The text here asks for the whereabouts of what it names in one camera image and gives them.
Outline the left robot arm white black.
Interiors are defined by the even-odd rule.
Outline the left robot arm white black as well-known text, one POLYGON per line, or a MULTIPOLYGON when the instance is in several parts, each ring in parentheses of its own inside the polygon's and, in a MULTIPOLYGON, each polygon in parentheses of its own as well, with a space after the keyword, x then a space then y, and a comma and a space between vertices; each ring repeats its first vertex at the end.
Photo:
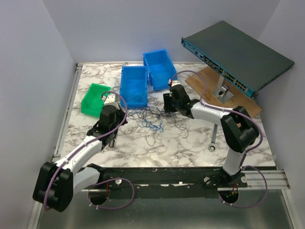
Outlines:
POLYGON ((55 163, 45 162, 41 166, 32 194, 33 200, 42 203, 46 209, 62 212, 74 194, 83 188, 90 185, 102 188, 106 181, 105 175, 95 168, 82 167, 113 141, 118 128, 126 123, 126 114, 117 103, 105 105, 99 120, 79 146, 55 163))

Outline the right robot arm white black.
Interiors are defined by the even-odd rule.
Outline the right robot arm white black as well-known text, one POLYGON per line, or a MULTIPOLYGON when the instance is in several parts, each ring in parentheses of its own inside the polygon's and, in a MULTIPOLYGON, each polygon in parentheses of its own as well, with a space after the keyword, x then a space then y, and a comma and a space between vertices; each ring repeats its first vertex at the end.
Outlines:
POLYGON ((191 100, 180 84, 170 87, 169 92, 163 94, 163 102, 164 111, 167 113, 179 112, 185 117, 222 127, 228 152, 222 166, 224 172, 219 175, 219 181, 225 187, 234 184, 246 153, 255 148, 251 145, 258 137, 263 137, 261 128, 249 116, 247 110, 242 106, 223 108, 205 104, 202 100, 191 100))

